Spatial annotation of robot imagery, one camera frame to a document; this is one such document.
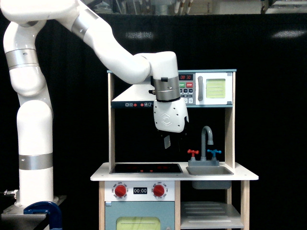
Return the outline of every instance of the blue clamp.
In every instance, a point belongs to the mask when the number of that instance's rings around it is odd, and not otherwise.
[[[215,150],[208,149],[207,152],[211,152],[212,153],[212,160],[216,160],[216,157],[215,157],[216,153],[222,153],[222,151],[216,150],[216,149]]]
[[[55,203],[40,201],[29,205],[24,209],[24,214],[46,213],[49,215],[49,229],[62,230],[62,212]]]

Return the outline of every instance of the robotic arm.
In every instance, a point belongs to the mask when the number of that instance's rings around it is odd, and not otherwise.
[[[52,107],[36,56],[35,38],[46,20],[56,19],[80,37],[101,62],[123,81],[136,84],[153,76],[157,129],[181,132],[188,113],[180,99],[177,59],[173,52],[132,55],[112,29],[79,0],[1,0],[11,21],[4,35],[11,83],[18,93],[17,114],[20,204],[53,200]]]
[[[13,22],[4,36],[4,50],[21,105],[41,100],[51,108],[46,81],[38,65],[35,38],[46,20],[56,19],[89,45],[101,62],[123,81],[136,84],[153,76],[157,129],[183,130],[188,113],[180,100],[175,53],[133,56],[115,40],[110,25],[79,0],[46,0],[44,4],[39,0],[2,0],[1,10]]]

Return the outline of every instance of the oven window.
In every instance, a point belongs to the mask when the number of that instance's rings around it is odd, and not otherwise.
[[[206,98],[225,98],[226,79],[207,79],[206,83]]]
[[[161,230],[161,224],[157,217],[120,217],[116,230]]]

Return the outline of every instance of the black cooktop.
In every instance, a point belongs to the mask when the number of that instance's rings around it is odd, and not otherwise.
[[[182,173],[179,164],[154,163],[154,164],[116,164],[111,174],[123,173]]]

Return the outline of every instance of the oven timer display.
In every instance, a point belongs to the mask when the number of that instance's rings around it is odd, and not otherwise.
[[[180,81],[192,81],[193,74],[179,74],[179,80]]]
[[[133,188],[133,194],[147,194],[147,188],[146,187]]]

